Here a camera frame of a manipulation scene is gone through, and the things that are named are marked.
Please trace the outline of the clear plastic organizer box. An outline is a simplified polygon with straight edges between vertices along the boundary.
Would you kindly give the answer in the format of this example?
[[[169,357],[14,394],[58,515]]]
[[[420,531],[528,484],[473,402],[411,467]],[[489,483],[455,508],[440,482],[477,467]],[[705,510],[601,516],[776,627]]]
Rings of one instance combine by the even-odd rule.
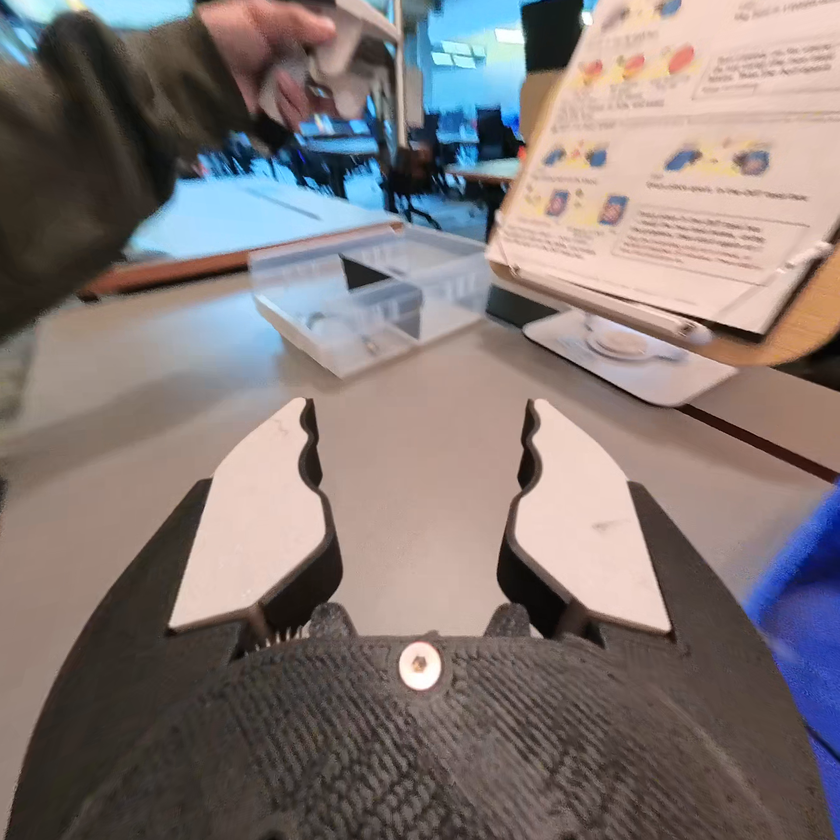
[[[493,277],[483,244],[389,224],[257,251],[248,275],[283,343],[341,380],[472,328]]]

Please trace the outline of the blue plastic bin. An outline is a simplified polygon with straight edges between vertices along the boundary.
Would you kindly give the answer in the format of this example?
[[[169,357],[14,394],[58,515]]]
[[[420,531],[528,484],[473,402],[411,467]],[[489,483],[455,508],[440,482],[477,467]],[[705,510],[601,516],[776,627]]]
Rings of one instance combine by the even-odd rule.
[[[839,485],[793,531],[744,608],[808,731],[839,837]]]

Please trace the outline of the black monitor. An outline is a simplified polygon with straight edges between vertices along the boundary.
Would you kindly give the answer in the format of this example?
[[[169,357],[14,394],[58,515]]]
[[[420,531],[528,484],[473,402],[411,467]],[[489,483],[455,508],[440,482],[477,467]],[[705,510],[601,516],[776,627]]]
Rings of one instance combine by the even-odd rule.
[[[526,73],[565,69],[584,25],[583,1],[534,1],[521,6]]]

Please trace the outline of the person's left forearm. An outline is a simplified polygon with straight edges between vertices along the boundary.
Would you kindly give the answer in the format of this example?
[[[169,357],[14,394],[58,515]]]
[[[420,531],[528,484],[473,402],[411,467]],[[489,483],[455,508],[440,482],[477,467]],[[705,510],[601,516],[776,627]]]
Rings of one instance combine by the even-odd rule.
[[[27,65],[3,62],[2,340],[120,257],[172,196],[179,161],[248,125],[195,15],[121,37],[63,14]]]

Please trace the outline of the person's left hand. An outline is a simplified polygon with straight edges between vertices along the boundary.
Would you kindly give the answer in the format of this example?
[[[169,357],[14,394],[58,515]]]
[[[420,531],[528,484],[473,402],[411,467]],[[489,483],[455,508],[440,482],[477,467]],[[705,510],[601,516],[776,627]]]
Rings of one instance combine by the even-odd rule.
[[[280,59],[291,47],[328,44],[337,34],[335,23],[298,3],[219,1],[198,4],[195,15],[210,34],[219,55],[255,117],[267,75],[274,78],[275,110],[294,131],[316,114],[336,114],[331,97],[318,97],[286,70]]]

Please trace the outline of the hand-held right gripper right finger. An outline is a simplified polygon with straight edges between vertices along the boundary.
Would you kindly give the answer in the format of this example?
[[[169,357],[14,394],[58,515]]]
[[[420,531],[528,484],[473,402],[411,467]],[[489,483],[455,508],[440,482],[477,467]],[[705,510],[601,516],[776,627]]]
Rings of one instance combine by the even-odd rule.
[[[528,400],[519,491],[497,580],[544,637],[597,623],[666,637],[672,623],[617,462],[545,399]]]

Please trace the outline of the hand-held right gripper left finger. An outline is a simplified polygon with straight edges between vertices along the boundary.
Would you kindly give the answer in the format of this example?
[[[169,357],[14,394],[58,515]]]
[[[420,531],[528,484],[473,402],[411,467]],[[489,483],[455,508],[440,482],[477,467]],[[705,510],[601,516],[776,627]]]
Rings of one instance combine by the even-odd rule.
[[[215,469],[169,630],[243,622],[292,634],[343,576],[329,499],[321,489],[314,401],[296,397]]]

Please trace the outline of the printed instruction sheet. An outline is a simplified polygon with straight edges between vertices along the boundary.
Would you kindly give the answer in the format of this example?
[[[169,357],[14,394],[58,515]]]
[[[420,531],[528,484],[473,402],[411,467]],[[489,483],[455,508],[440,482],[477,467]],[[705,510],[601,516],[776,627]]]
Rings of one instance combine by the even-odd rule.
[[[838,230],[838,37],[838,2],[598,2],[488,258],[765,334]]]

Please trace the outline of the wood-edged table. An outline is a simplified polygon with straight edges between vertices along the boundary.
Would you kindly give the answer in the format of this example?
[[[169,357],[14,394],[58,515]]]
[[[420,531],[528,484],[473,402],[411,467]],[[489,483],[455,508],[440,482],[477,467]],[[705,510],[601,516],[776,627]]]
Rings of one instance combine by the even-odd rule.
[[[258,251],[405,222],[378,207],[261,176],[178,182],[122,257],[77,295],[86,303],[202,282],[247,270]]]

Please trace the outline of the white stand base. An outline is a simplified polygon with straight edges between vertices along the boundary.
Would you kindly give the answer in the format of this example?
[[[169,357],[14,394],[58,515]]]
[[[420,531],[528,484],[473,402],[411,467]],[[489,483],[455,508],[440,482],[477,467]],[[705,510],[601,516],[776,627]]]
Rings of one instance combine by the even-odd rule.
[[[739,372],[577,309],[530,322],[521,331],[532,343],[651,406],[685,406]]]

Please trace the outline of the black flat box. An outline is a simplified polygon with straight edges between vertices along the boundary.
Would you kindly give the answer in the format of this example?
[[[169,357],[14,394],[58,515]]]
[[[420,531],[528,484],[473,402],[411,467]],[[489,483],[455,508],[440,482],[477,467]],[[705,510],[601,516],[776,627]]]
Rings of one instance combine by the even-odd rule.
[[[531,322],[550,318],[558,311],[538,301],[523,297],[516,292],[491,285],[486,302],[489,319],[521,329]]]

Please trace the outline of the grey desk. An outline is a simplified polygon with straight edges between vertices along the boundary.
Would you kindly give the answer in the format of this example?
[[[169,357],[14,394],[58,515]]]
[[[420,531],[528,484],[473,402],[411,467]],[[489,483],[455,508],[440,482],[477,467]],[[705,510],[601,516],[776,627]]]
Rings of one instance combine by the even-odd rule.
[[[186,492],[295,396],[315,403],[337,596],[364,634],[484,628],[530,398],[643,483],[738,598],[828,490],[492,321],[340,382],[283,349],[244,276],[57,310],[4,452],[2,824],[90,614]]]

